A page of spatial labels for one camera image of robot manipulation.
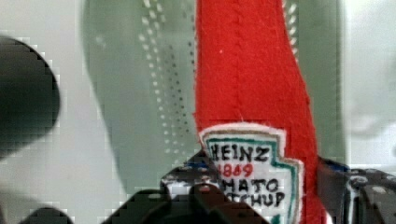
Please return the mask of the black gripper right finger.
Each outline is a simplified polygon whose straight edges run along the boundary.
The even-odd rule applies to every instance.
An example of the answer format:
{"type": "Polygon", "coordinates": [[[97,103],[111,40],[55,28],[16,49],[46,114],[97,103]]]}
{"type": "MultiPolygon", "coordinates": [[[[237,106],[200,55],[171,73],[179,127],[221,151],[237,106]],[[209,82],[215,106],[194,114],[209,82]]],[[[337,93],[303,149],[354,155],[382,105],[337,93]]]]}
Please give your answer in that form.
{"type": "Polygon", "coordinates": [[[318,158],[318,196],[332,224],[396,224],[396,177],[318,158]]]}

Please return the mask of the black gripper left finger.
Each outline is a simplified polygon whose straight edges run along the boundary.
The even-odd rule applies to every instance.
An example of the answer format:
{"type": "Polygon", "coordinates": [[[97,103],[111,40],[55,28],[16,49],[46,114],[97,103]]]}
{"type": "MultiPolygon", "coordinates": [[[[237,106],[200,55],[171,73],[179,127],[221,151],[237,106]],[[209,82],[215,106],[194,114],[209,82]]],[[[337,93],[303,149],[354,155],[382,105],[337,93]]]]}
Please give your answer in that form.
{"type": "Polygon", "coordinates": [[[102,224],[269,224],[246,203],[228,199],[203,151],[171,170],[158,189],[143,189],[102,224]]]}

